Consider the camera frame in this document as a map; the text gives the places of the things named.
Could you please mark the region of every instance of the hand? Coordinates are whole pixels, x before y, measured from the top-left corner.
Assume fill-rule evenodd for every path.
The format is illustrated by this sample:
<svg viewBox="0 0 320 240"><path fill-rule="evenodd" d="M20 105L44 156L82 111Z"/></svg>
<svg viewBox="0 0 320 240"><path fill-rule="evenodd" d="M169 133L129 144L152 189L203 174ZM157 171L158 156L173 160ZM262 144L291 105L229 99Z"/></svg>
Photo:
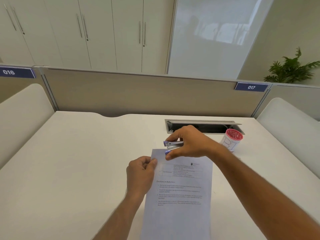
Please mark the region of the hand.
<svg viewBox="0 0 320 240"><path fill-rule="evenodd" d="M142 156L130 161L127 167L127 196L142 202L144 195L151 188L157 159Z"/></svg>
<svg viewBox="0 0 320 240"><path fill-rule="evenodd" d="M226 150L223 145L210 139L192 125L183 126L181 129L177 129L166 139L166 141L177 141L178 138L180 138L180 141L183 141L183 146L168 153L165 157L166 160L181 156L203 157L207 156L209 152L218 153Z"/></svg>

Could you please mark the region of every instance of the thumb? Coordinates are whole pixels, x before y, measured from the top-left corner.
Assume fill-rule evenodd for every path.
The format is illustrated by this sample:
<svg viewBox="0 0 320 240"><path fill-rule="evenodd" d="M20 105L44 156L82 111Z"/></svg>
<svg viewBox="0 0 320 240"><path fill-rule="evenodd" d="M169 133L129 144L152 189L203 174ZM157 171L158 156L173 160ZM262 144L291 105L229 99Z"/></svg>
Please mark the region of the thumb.
<svg viewBox="0 0 320 240"><path fill-rule="evenodd" d="M183 156L183 146L182 146L182 147L179 147L179 148L177 148L177 149L174 149L174 150L172 150L171 152L169 152L169 153L166 155L165 159L166 159L167 161L169 161L169 160L171 160L171 159L174 159L174 158L176 158L176 157L181 157L181 156Z"/></svg>
<svg viewBox="0 0 320 240"><path fill-rule="evenodd" d="M146 170L152 170L154 171L156 169L156 166L158 164L158 160L157 159L152 159L148 165L146 166Z"/></svg>

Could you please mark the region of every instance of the white desk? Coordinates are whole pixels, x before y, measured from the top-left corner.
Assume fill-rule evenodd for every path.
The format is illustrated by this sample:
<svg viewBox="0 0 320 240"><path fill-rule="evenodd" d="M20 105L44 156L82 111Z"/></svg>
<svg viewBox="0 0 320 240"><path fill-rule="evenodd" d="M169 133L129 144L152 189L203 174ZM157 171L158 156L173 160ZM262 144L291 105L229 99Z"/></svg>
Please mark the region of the white desk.
<svg viewBox="0 0 320 240"><path fill-rule="evenodd" d="M320 180L254 118L56 112L0 170L0 239L91 239L125 194L128 162L164 148L165 119L242 123L235 155L320 220ZM129 239L139 239L143 210ZM265 239L215 165L211 235Z"/></svg>

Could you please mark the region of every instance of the metal handle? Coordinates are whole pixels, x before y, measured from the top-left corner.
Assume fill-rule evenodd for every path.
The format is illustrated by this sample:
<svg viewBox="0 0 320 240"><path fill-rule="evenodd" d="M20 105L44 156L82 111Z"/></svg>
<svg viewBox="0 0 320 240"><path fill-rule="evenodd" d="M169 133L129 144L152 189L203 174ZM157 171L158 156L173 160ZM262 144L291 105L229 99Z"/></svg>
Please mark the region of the metal handle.
<svg viewBox="0 0 320 240"><path fill-rule="evenodd" d="M82 17L83 17L83 23L84 23L84 29L85 29L85 34L87 35L87 40L89 40L88 38L88 32L87 32L87 27L86 27L86 21L85 21L85 15L82 13Z"/></svg>
<svg viewBox="0 0 320 240"><path fill-rule="evenodd" d="M144 22L144 45L146 45L146 22Z"/></svg>
<svg viewBox="0 0 320 240"><path fill-rule="evenodd" d="M5 9L6 9L7 13L8 13L8 16L9 16L9 18L10 18L10 21L11 21L11 23L12 23L13 27L14 27L14 30L15 30L15 31L17 31L16 27L14 26L14 22L13 22L13 20L12 20L11 16L10 16L10 13L9 13L9 11L8 11L8 9L7 9L7 7L6 7L6 5L5 5L5 4L4 4L4 7L5 7Z"/></svg>
<svg viewBox="0 0 320 240"><path fill-rule="evenodd" d="M140 36L141 36L141 21L139 21L139 44L140 44Z"/></svg>
<svg viewBox="0 0 320 240"><path fill-rule="evenodd" d="M14 7L11 7L11 9L12 9L12 12L13 12L13 14L14 14L14 16L15 16L15 18L16 18L16 20L17 20L17 22L18 22L18 25L19 25L19 27L20 27L20 29L21 29L22 33L23 33L23 34L25 34L25 33L24 33L24 31L23 31L23 28L22 28L22 26L21 26L21 23L20 23L20 21L19 21L19 19L18 19L18 16L17 16L17 14L16 14L16 11L14 10Z"/></svg>
<svg viewBox="0 0 320 240"><path fill-rule="evenodd" d="M81 28L80 28L80 22L79 22L79 16L78 16L78 14L77 14L77 20L78 20L78 25L79 25L80 35L81 35L81 38L82 38L82 32L81 32Z"/></svg>

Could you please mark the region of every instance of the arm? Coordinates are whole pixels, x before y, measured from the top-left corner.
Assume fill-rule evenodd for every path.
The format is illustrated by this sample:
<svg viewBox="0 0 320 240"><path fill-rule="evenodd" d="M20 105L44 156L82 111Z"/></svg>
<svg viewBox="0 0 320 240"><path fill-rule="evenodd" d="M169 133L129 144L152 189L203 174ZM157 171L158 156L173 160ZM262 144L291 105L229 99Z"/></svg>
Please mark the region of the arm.
<svg viewBox="0 0 320 240"><path fill-rule="evenodd" d="M166 159L209 157L267 239L320 239L320 226L308 214L224 146L191 125L176 130L167 141L178 138L184 146L172 150Z"/></svg>
<svg viewBox="0 0 320 240"><path fill-rule="evenodd" d="M102 226L93 240L126 240L134 216L144 195L149 191L154 177L157 160L142 156L130 161L127 167L127 193L108 221Z"/></svg>

